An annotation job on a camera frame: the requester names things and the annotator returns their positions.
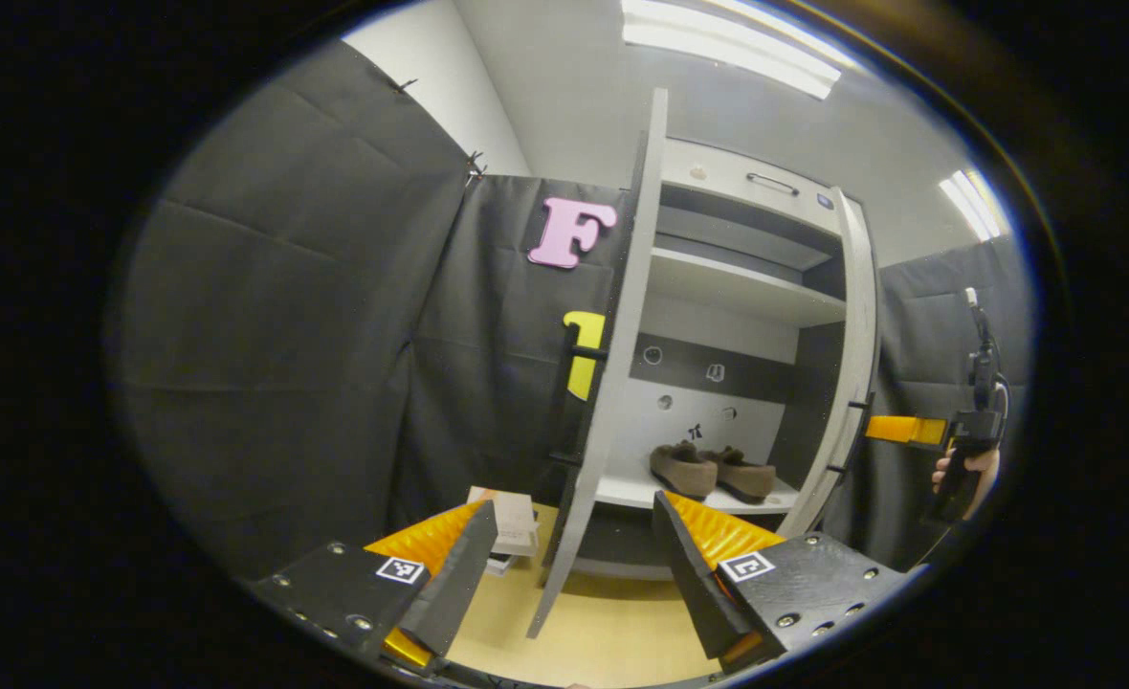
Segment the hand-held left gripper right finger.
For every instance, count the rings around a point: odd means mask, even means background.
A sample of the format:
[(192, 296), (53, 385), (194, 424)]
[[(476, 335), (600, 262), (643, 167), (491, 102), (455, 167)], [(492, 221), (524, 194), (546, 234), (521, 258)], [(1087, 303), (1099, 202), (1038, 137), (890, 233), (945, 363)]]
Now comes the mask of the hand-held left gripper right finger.
[(910, 579), (833, 537), (779, 537), (669, 490), (653, 497), (653, 534), (701, 649), (726, 675), (844, 631)]

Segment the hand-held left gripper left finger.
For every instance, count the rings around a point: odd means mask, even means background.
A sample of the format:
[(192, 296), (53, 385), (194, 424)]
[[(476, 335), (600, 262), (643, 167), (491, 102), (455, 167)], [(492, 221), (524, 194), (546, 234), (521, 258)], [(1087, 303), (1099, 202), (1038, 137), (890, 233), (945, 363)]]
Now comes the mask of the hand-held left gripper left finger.
[(320, 546), (250, 593), (347, 657), (436, 675), (497, 539), (495, 503), (469, 502), (368, 546)]

